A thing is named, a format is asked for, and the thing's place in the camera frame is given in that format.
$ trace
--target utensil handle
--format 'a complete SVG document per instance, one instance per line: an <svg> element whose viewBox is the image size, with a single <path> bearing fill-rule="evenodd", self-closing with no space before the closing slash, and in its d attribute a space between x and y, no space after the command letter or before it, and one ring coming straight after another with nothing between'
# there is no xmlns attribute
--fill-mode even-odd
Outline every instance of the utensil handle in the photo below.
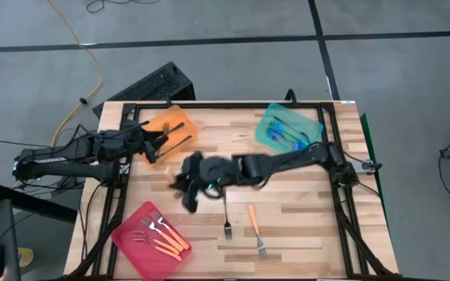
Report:
<svg viewBox="0 0 450 281"><path fill-rule="evenodd" d="M190 247L188 243L185 242L185 240L182 237L180 237L180 235L177 234L176 231L171 229L171 227L168 226L167 229L171 233L171 235L173 235L173 237L178 241L178 243L184 247L185 250L187 250Z"/></svg>
<svg viewBox="0 0 450 281"><path fill-rule="evenodd" d="M164 249L162 249L161 247L157 247L157 246L155 247L155 249L156 249L157 251L160 251L160 252L162 252L162 253L164 253L164 254L169 255L170 257L173 257L173 258L176 259L177 261L181 261L180 256L177 255L177 254L175 254L175 253L173 253L173 252L170 252L170 251L168 251L168 250L164 250Z"/></svg>
<svg viewBox="0 0 450 281"><path fill-rule="evenodd" d="M173 238L169 237L166 233L163 231L159 231L159 234L161 234L162 238L164 238L168 243L170 243L173 247L175 247L178 251L183 251L184 248L178 244Z"/></svg>
<svg viewBox="0 0 450 281"><path fill-rule="evenodd" d="M173 247L173 246L171 246L171 245L168 245L168 244L166 244L166 243L164 243L164 242L161 242L161 241L159 241L159 240L157 240L157 239L154 239L154 242L156 242L157 244L159 244L159 245L165 247L166 249L172 251L172 252L175 253L175 254L180 254L180 252L179 252L177 249L175 249L175 247Z"/></svg>
<svg viewBox="0 0 450 281"><path fill-rule="evenodd" d="M251 216L251 222L253 223L253 227L255 228L256 235L259 235L258 225L256 224L256 213L255 206L249 205L249 216Z"/></svg>

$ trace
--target teal plastic tray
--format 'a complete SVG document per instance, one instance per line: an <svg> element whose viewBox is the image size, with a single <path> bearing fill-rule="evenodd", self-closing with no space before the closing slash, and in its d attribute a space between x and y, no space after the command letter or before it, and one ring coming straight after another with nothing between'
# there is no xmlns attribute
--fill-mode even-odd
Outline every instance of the teal plastic tray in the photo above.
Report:
<svg viewBox="0 0 450 281"><path fill-rule="evenodd" d="M255 138L278 151L297 151L319 141L322 129L321 123L273 103L256 127Z"/></svg>

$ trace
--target wooden table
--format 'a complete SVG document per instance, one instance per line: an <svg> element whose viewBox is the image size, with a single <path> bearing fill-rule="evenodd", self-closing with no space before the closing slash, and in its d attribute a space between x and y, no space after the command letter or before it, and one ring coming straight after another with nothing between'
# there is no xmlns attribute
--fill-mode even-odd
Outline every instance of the wooden table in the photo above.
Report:
<svg viewBox="0 0 450 281"><path fill-rule="evenodd" d="M106 102L99 129L118 130L122 107L122 102ZM356 104L335 102L334 107L343 148L357 158L369 158ZM143 109L139 121L151 119L161 110ZM314 109L294 110L317 120ZM124 218L127 218L144 202L152 201L190 241L193 247L190 258L171 278L345 277L330 184L327 173L319 166L278 173L272 176L261 191L247 187L228 188L229 220L234 236L232 241L226 241L223 234L224 215L221 200L213 201L201 196L197 213L190 215L181 206L180 200L173 199L174 191L167 187L164 170L169 165L178 173L184 158L194 150L203 151L205 156L223 157L237 153L270 151L255 141L255 126L262 118L264 109L184 111L199 128L198 142L157 169L148 169L141 160L143 156L135 156L124 211ZM328 116L325 120L331 139L332 130ZM359 178L362 183L377 188L373 176L360 175ZM83 214L97 184L93 179L86 181L81 198ZM106 189L99 190L92 201L87 229L87 243L90 247L97 239L105 194ZM385 267L397 272L380 198L361 187L354 188L354 198L362 238ZM259 259L256 237L248 216L248 205L254 205L256 208L260 233L269 255L268 260ZM66 262L66 274L72 272L80 262L82 240L83 234L78 219ZM359 262L355 245L351 238L348 240L354 270L358 272ZM110 244L110 240L105 244L100 273L106 272ZM140 278L120 252L116 258L114 278Z"/></svg>

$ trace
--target gray floor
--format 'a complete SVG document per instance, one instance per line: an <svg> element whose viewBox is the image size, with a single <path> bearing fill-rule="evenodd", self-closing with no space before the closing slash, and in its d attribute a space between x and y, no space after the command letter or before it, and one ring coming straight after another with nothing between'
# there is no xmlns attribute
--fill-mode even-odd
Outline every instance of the gray floor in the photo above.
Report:
<svg viewBox="0 0 450 281"><path fill-rule="evenodd" d="M88 1L55 0L85 43L315 34L307 1L161 0L110 5L90 15ZM316 1L325 34L450 30L450 1ZM0 0L0 46L73 44L41 0ZM341 99L370 119L398 266L406 276L450 279L450 197L438 178L438 150L450 143L450 37L327 42ZM105 81L96 105L168 61L194 82L199 100L327 100L316 42L94 50ZM0 53L0 139L47 144L56 126L96 83L82 51ZM89 108L73 122L95 128ZM0 183L13 184L21 147L0 144ZM450 162L444 162L450 186ZM53 200L76 206L79 193ZM36 250L24 279L63 269L72 227L33 216L17 226Z"/></svg>

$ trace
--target red plastic tray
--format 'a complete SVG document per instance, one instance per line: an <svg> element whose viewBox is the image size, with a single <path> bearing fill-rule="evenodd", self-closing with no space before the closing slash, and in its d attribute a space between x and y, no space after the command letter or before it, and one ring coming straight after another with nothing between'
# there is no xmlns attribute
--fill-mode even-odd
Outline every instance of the red plastic tray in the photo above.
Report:
<svg viewBox="0 0 450 281"><path fill-rule="evenodd" d="M178 261L170 256L157 251L153 246L141 242L133 241L133 238L143 238L139 234L133 233L134 231L143 231L147 233L150 237L160 240L164 243L164 240L156 231L150 230L146 225L141 222L142 217L150 218L153 222L155 221L149 213L156 210L159 214L162 214L151 202L145 202L133 215L131 215L123 224L117 227L112 232L112 241L116 246L123 252L123 254L128 258L131 264L137 269L141 277L146 281L151 280L164 280L175 271L175 269L185 261L185 258L191 253L192 246L187 250L183 250L180 253L182 261ZM166 224L175 230L170 221L164 218ZM158 225L158 229L168 234L171 234L167 229Z"/></svg>

